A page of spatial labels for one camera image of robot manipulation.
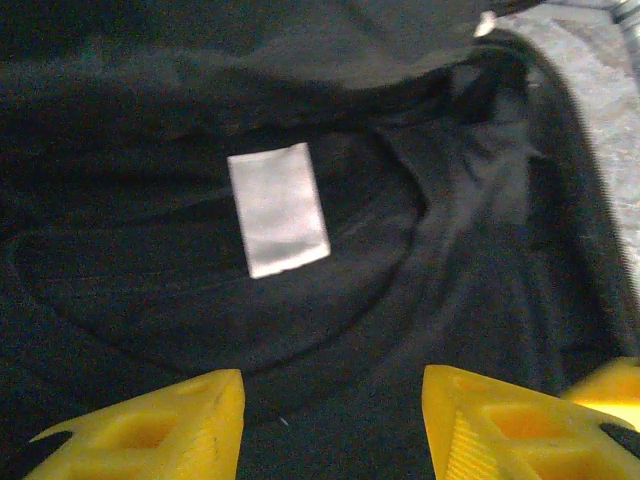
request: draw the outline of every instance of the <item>white label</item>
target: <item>white label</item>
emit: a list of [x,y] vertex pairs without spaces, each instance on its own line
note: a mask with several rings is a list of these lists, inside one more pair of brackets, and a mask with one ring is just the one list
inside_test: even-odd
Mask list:
[[329,255],[306,143],[228,160],[251,278],[299,268]]

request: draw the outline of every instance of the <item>clothing tag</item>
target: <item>clothing tag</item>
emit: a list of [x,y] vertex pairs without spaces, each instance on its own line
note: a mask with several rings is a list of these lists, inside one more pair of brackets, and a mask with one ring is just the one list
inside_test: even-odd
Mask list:
[[306,143],[231,156],[228,161],[251,278],[292,270],[329,255]]

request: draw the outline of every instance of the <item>yellow plastic piece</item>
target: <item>yellow plastic piece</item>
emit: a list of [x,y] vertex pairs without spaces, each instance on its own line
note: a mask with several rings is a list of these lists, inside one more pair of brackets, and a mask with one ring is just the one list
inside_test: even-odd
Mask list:
[[640,478],[599,428],[629,428],[616,417],[446,366],[427,367],[422,395],[437,480]]
[[563,398],[622,418],[640,432],[640,359],[620,358],[605,365]]
[[73,436],[28,480],[231,480],[243,428],[237,370],[220,370],[45,430]]

